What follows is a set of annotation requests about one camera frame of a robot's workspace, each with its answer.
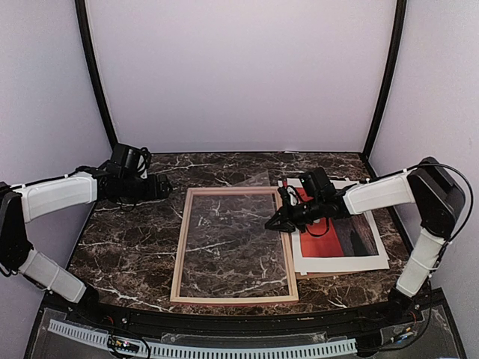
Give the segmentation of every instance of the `black cable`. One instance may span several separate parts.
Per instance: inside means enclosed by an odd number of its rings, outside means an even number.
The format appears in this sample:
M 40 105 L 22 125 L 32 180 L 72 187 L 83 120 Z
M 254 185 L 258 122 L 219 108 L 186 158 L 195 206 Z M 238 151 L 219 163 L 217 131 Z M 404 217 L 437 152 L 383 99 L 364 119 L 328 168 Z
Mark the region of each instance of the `black cable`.
M 416 343 L 418 340 L 420 340 L 422 338 L 424 333 L 427 331 L 427 328 L 429 327 L 429 324 L 431 322 L 431 317 L 432 317 L 432 314 L 433 314 L 432 313 L 433 312 L 433 286 L 431 285 L 430 281 L 427 281 L 427 282 L 429 284 L 429 311 L 428 311 L 429 314 L 427 316 L 426 325 L 423 327 L 423 330 L 421 331 L 421 333 L 416 335 L 415 338 L 412 339 L 409 343 L 407 343 L 406 345 L 401 346 L 401 347 L 386 348 L 387 346 L 390 346 L 391 344 L 395 344 L 399 341 L 399 340 L 396 340 L 392 343 L 384 343 L 381 346 L 376 346 L 376 347 L 373 347 L 373 348 L 360 348 L 360 347 L 358 347 L 357 348 L 358 352 L 395 352 L 397 350 L 403 350 L 405 348 L 410 347 L 412 344 Z
M 2 273 L 4 277 L 8 278 L 12 275 L 12 270 L 8 269 L 8 271 L 4 271 L 3 268 L 0 267 L 0 273 Z
M 429 297 L 430 297 L 429 298 L 429 313 L 427 315 L 426 325 L 424 326 L 422 332 L 416 335 L 416 337 L 413 340 L 411 340 L 409 343 L 407 343 L 404 346 L 401 346 L 400 348 L 384 348 L 384 349 L 380 349 L 379 350 L 380 352 L 394 352 L 396 350 L 402 350 L 402 349 L 408 348 L 409 346 L 411 346 L 412 344 L 416 343 L 418 340 L 421 339 L 424 333 L 426 333 L 427 328 L 429 327 L 429 324 L 431 323 L 431 317 L 433 316 L 433 286 L 431 282 L 429 282 Z
M 93 322 L 92 320 L 90 320 L 90 319 L 86 318 L 85 316 L 83 316 L 82 314 L 78 313 L 78 311 L 76 311 L 76 310 L 74 311 L 74 313 L 75 313 L 77 316 L 79 316 L 80 318 L 86 320 L 87 322 L 89 322 L 89 323 L 92 324 L 92 325 L 95 325 L 95 326 L 97 326 L 97 327 L 101 327 L 101 328 L 106 329 L 106 330 L 110 330 L 110 331 L 112 331 L 112 333 L 113 333 L 114 331 L 123 331 L 124 333 L 130 335 L 131 337 L 134 337 L 134 338 L 136 338 L 137 340 L 140 340 L 140 341 L 144 344 L 145 348 L 146 348 L 147 351 L 148 351 L 148 355 L 147 355 L 147 358 L 146 358 L 146 359 L 150 359 L 150 358 L 151 358 L 151 347 L 148 345 L 147 341 L 146 341 L 141 335 L 135 334 L 135 333 L 133 333 L 132 331 L 128 331 L 127 329 L 122 329 L 122 328 L 114 327 L 113 325 L 104 325 L 104 324 L 99 324 L 99 323 Z
M 325 230 L 324 233 L 322 233 L 322 234 L 311 233 L 311 231 L 310 231 L 309 228 L 308 228 L 308 225 L 306 225 L 305 227 L 306 227 L 306 231 L 309 233 L 309 235 L 310 235 L 311 237 L 320 238 L 320 237 L 322 237 L 322 236 L 325 236 L 325 235 L 328 234 L 328 232 L 329 232 L 329 218 L 326 219 L 326 230 Z
M 411 167 L 407 168 L 406 171 L 415 170 L 416 168 L 425 168 L 425 167 L 438 167 L 438 168 L 445 168 L 446 170 L 453 171 L 455 174 L 457 174 L 459 177 L 461 177 L 463 179 L 464 183 L 467 185 L 467 188 L 469 190 L 469 194 L 470 194 L 470 196 L 469 196 L 469 198 L 470 198 L 469 210 L 467 212 L 466 217 L 464 218 L 463 223 L 457 229 L 456 233 L 454 235 L 452 235 L 450 237 L 450 239 L 448 240 L 448 242 L 452 242 L 457 237 L 457 235 L 463 230 L 463 228 L 466 226 L 467 222 L 471 218 L 472 207 L 474 206 L 474 191 L 472 189 L 472 185 L 468 181 L 466 176 L 464 174 L 462 174 L 459 170 L 457 170 L 456 168 L 451 167 L 449 165 L 443 165 L 442 163 L 419 163 L 417 165 L 414 165 L 414 166 L 411 166 Z M 386 174 L 384 176 L 376 177 L 376 178 L 372 179 L 370 181 L 370 183 L 377 182 L 379 180 L 383 180 L 384 178 L 387 178 L 387 177 L 390 177 L 390 176 L 395 176 L 396 174 L 401 174 L 403 172 L 404 172 L 404 170 L 396 171 L 396 172 L 392 172 L 390 174 Z
M 74 174 L 77 174 L 78 172 L 79 172 L 78 170 L 74 170 L 74 172 L 72 172 L 71 174 L 68 174 L 68 175 L 67 175 L 67 178 L 73 176 Z M 13 187 L 11 186 L 9 189 L 10 189 L 11 191 L 14 191 L 14 190 L 16 190 L 16 189 L 22 188 L 23 186 L 26 187 L 26 186 L 29 186 L 29 185 L 38 185 L 38 184 L 40 184 L 40 183 L 50 182 L 50 181 L 56 181 L 56 180 L 62 180 L 62 179 L 64 179 L 64 178 L 65 178 L 65 175 L 63 175 L 63 176 L 58 176 L 58 177 L 51 177 L 51 178 L 39 179 L 38 181 L 25 183 L 25 184 L 23 184 L 23 185 L 15 185 L 15 186 L 13 186 Z
M 288 188 L 292 188 L 292 189 L 293 189 L 294 194 L 292 194 L 292 195 L 296 198 L 296 201 L 297 201 L 298 203 L 304 203 L 304 202 L 305 202 L 305 200 L 302 199 L 302 197 L 301 197 L 301 195 L 299 194 L 298 189 L 297 189 L 296 187 L 294 187 L 294 186 L 292 186 L 292 185 L 287 185 L 287 186 L 286 186 L 286 189 L 288 189 Z

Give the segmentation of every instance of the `black metal frame edge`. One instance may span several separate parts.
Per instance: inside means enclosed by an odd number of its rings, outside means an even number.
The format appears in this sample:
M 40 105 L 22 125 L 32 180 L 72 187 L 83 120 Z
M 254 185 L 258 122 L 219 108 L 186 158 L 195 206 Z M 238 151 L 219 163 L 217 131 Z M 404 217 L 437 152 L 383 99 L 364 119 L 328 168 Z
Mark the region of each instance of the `black metal frame edge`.
M 386 103 L 388 101 L 389 91 L 391 90 L 391 83 L 394 76 L 394 69 L 396 67 L 397 54 L 399 53 L 399 46 L 401 42 L 401 35 L 403 33 L 404 18 L 406 17 L 406 3 L 407 0 L 397 0 L 396 13 L 394 15 L 394 24 L 392 27 L 391 42 L 389 44 L 388 59 L 382 77 L 381 89 L 377 99 L 376 109 L 374 110 L 373 120 L 367 134 L 366 143 L 362 150 L 363 156 L 369 159 L 373 151 L 374 142 L 376 141 L 379 127 L 381 126 L 382 116 Z
M 423 292 L 417 297 L 417 303 L 423 308 L 427 307 L 430 299 L 429 293 Z M 345 310 L 330 310 L 317 313 L 303 313 L 299 315 L 281 316 L 196 316 L 188 314 L 156 313 L 146 310 L 129 309 L 108 304 L 101 304 L 101 308 L 117 323 L 117 327 L 126 329 L 134 334 L 144 337 L 161 338 L 164 334 L 200 334 L 204 336 L 220 337 L 269 337 L 291 334 L 310 334 L 325 331 L 329 338 L 332 337 L 365 337 L 377 335 L 381 328 L 388 326 L 387 323 L 369 323 L 356 321 L 357 316 L 370 316 L 383 309 L 387 303 L 370 304 Z M 454 318 L 448 306 L 446 297 L 441 288 L 433 290 L 433 306 L 442 305 L 451 327 L 454 341 L 461 358 L 466 358 L 463 344 L 457 331 Z M 91 323 L 84 321 L 74 312 L 67 309 L 68 304 L 57 295 L 46 295 L 35 324 L 31 330 L 28 346 L 25 351 L 25 359 L 29 358 L 33 350 L 38 327 L 46 308 L 63 311 L 67 314 L 67 320 L 86 325 Z
M 76 17 L 78 19 L 78 26 L 80 35 L 82 37 L 83 52 L 85 53 L 85 60 L 87 61 L 88 72 L 90 73 L 91 86 L 97 99 L 98 109 L 102 118 L 103 126 L 105 127 L 106 136 L 112 148 L 118 143 L 118 137 L 113 127 L 112 117 L 106 104 L 105 93 L 103 92 L 102 82 L 100 80 L 100 73 L 98 72 L 97 59 L 93 42 L 91 40 L 90 26 L 88 25 L 88 15 L 86 10 L 85 0 L 75 0 Z
M 362 163 L 364 164 L 364 166 L 366 167 L 366 171 L 369 173 L 369 176 L 371 177 L 371 179 L 376 178 L 377 177 L 376 171 L 371 166 L 367 157 L 362 154 L 359 157 L 362 160 Z M 406 228 L 404 227 L 403 222 L 400 220 L 399 215 L 397 214 L 396 209 L 394 207 L 388 207 L 388 212 L 389 212 L 389 215 L 391 216 L 394 226 L 396 227 L 399 235 L 401 236 L 401 239 L 404 242 L 404 245 L 406 246 L 407 251 L 411 253 L 414 247 L 412 245 L 411 239 L 409 238 L 409 234 L 407 234 L 406 232 Z

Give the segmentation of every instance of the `dark brown marble surface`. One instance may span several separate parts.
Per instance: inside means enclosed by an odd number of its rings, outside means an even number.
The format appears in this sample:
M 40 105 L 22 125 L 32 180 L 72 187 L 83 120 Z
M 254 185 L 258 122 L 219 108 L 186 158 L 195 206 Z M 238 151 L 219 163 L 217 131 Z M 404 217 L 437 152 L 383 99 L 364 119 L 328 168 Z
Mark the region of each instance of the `dark brown marble surface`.
M 308 313 L 385 301 L 407 260 L 407 251 L 385 209 L 373 211 L 388 252 L 389 270 L 298 280 L 299 303 L 261 307 L 201 307 L 169 302 L 182 211 L 188 187 L 235 185 L 268 171 L 271 185 L 323 166 L 329 176 L 367 177 L 349 153 L 195 153 L 153 156 L 151 173 L 167 174 L 167 200 L 140 203 L 131 211 L 102 202 L 87 224 L 69 270 L 95 286 L 101 301 L 172 313 L 271 315 Z

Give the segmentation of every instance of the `wooden picture frame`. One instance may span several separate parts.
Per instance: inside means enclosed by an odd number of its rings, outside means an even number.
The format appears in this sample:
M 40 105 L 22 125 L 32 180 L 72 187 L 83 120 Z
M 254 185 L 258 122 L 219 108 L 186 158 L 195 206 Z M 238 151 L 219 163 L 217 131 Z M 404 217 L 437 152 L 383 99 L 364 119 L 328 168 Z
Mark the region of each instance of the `wooden picture frame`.
M 281 197 L 277 187 L 211 187 L 211 188 L 189 188 L 186 194 L 183 221 L 178 242 L 177 257 L 174 264 L 173 283 L 171 285 L 170 301 L 180 304 L 202 304 L 202 305 L 256 305 L 256 304 L 280 304 L 291 303 L 299 300 L 296 276 L 293 266 L 293 252 L 290 246 L 288 233 L 281 233 L 281 243 L 286 266 L 288 295 L 272 297 L 251 297 L 251 298 L 202 298 L 180 296 L 181 279 L 183 275 L 183 264 L 185 260 L 186 240 L 188 237 L 189 222 L 191 217 L 192 202 L 194 196 L 221 196 L 221 195 L 255 195 L 271 194 L 275 196 L 276 207 L 281 203 Z

